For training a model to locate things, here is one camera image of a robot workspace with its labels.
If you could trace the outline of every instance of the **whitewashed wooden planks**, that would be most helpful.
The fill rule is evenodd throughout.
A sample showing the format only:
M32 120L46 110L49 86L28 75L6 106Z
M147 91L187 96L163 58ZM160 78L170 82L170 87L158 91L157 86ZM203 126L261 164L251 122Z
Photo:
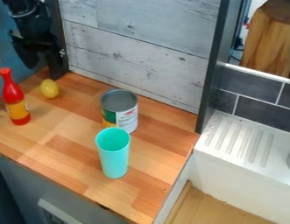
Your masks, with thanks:
M123 83L153 99L198 112L207 59L81 24L65 21L64 27L70 64L90 72L84 75L93 73L97 80Z
M209 58L220 0L60 0L69 21Z
M96 0L59 0L59 3L63 19L97 27Z

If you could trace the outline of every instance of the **yellow lemon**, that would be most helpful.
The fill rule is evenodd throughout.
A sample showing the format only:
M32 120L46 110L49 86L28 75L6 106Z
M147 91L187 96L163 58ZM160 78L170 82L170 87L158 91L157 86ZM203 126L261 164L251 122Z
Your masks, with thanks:
M46 98L55 98L60 92L57 84L50 79L43 80L40 84L40 93L44 95Z

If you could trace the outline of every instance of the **bottle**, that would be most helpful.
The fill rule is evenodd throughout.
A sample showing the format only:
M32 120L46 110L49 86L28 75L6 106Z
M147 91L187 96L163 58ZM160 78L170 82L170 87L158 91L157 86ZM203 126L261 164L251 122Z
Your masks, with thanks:
M11 70L8 67L2 67L0 69L0 75L4 81L2 97L11 121L15 125L28 123L31 117L26 107L24 94L21 88L11 79Z

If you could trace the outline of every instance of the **wooden countertop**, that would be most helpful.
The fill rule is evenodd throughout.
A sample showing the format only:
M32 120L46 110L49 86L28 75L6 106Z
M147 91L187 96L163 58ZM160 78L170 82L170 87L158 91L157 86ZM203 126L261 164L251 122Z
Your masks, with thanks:
M99 97L111 88L68 73L60 95L39 94L42 70L21 83L32 114L14 126L0 99L0 154L130 221L151 223L176 180L198 135L196 115L138 97L138 128L131 134L128 173L106 178L94 137L102 127Z

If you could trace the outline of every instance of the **teal plastic cup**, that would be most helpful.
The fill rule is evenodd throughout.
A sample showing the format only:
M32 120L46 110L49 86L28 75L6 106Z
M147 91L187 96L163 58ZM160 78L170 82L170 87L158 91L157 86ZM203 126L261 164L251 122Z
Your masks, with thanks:
M119 179L128 170L130 135L119 128L107 128L95 137L101 167L106 177Z

